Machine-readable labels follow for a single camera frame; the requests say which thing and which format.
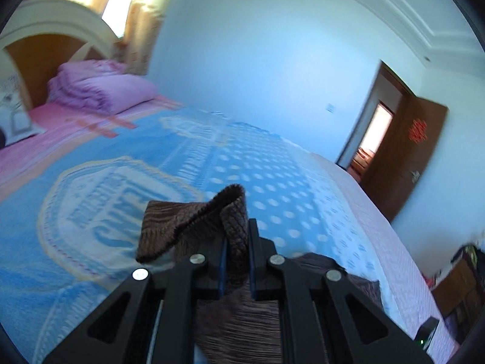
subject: metal screw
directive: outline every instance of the metal screw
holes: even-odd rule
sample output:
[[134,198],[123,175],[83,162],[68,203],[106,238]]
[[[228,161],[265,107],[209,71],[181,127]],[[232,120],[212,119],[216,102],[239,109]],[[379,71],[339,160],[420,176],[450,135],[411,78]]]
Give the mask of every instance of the metal screw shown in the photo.
[[146,279],[148,275],[149,272],[144,268],[135,269],[132,273],[133,279],[136,281],[142,281],[143,279]]
[[273,254],[270,257],[270,263],[272,265],[282,265],[285,262],[285,258],[280,254]]
[[340,279],[342,279],[342,274],[336,269],[331,269],[330,271],[328,271],[326,276],[327,279],[332,282],[338,282],[340,281]]
[[190,262],[192,264],[202,264],[206,260],[203,254],[196,253],[190,256]]

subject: door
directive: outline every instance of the door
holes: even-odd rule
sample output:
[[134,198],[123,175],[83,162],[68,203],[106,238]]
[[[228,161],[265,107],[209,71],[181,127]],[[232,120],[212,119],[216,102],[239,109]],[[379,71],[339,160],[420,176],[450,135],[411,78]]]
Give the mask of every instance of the door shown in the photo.
[[423,174],[441,133],[448,108],[405,96],[360,185],[392,221]]

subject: ribbed fabric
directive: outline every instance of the ribbed fabric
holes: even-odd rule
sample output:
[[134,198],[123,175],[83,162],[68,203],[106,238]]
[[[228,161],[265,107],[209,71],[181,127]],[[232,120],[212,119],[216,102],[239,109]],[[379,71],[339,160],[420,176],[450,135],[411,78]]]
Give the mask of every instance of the ribbed fabric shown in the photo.
[[[137,261],[149,262],[175,246],[175,260],[197,252],[202,241],[224,234],[229,242],[229,291],[218,301],[199,301],[195,341],[211,363],[281,363],[279,309],[276,301],[256,302],[248,283],[248,217],[244,188],[230,185],[208,203],[150,201],[142,223]],[[306,254],[300,266],[324,273],[333,259]],[[382,308],[379,282],[350,278]]]

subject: triangular cutout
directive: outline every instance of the triangular cutout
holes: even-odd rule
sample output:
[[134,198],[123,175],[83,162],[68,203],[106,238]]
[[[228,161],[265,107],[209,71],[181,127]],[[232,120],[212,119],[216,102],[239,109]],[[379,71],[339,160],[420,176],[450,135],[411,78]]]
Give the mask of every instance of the triangular cutout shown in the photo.
[[371,344],[389,334],[387,327],[357,298],[353,295],[348,295],[345,297],[345,301],[356,325],[360,340],[364,345]]
[[123,293],[88,329],[88,336],[107,344],[115,341],[118,328],[125,314],[130,293]]

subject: blue blanket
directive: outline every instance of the blue blanket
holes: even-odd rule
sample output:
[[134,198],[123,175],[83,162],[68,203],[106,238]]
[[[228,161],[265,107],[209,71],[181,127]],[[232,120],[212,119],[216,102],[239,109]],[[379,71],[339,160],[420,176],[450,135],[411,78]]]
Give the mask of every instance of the blue blanket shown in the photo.
[[[249,216],[279,253],[320,253],[385,281],[349,210],[302,149],[198,110],[164,110],[136,124],[80,144],[0,203],[0,321],[30,363],[41,363],[137,268],[150,199],[205,201],[241,183]],[[167,254],[152,267],[172,265]]]

